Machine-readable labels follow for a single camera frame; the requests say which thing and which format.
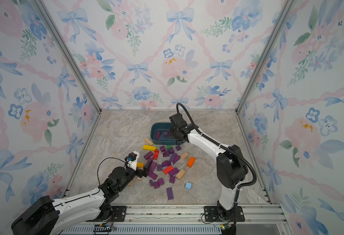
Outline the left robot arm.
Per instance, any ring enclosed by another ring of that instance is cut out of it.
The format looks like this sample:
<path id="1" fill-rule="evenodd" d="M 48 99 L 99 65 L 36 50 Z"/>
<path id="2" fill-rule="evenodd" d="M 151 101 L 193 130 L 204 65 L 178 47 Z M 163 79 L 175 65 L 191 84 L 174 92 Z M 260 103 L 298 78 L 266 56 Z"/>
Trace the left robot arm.
<path id="1" fill-rule="evenodd" d="M 104 221 L 113 214 L 111 203 L 120 192 L 136 177 L 147 177 L 151 164 L 139 168 L 129 162 L 126 167 L 116 167 L 97 188 L 76 196 L 43 196 L 11 224 L 11 230 L 15 235 L 54 235 L 85 221 Z"/>

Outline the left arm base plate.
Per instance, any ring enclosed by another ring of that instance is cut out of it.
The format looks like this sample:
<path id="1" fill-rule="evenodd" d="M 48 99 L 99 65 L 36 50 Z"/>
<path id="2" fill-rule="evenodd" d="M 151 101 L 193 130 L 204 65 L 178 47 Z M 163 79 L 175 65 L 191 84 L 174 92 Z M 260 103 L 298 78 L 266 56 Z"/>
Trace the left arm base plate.
<path id="1" fill-rule="evenodd" d="M 110 206 L 108 209 L 101 211 L 95 219 L 87 222 L 124 222 L 126 210 L 127 206 Z"/>

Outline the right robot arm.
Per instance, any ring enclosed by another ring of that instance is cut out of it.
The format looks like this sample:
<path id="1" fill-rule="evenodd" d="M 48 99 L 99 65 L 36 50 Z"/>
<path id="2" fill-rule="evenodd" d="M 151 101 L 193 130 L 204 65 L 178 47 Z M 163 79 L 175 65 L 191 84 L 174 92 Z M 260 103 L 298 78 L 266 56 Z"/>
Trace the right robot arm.
<path id="1" fill-rule="evenodd" d="M 217 177 L 222 184 L 220 198 L 217 202 L 218 215 L 216 217 L 222 221 L 234 219 L 240 192 L 239 186 L 248 173 L 248 166 L 241 159 L 240 148 L 222 145 L 200 130 L 187 127 L 182 129 L 169 127 L 168 137 L 189 142 L 215 159 Z"/>

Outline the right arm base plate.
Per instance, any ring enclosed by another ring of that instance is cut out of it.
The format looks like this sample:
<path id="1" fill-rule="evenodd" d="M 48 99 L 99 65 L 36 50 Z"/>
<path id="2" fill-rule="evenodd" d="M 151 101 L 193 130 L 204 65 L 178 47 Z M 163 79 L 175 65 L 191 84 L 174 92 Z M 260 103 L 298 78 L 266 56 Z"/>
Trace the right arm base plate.
<path id="1" fill-rule="evenodd" d="M 218 206 L 205 206 L 203 218 L 206 223 L 213 222 L 244 222 L 244 213 L 242 207 L 235 205 L 230 210 L 224 210 Z"/>

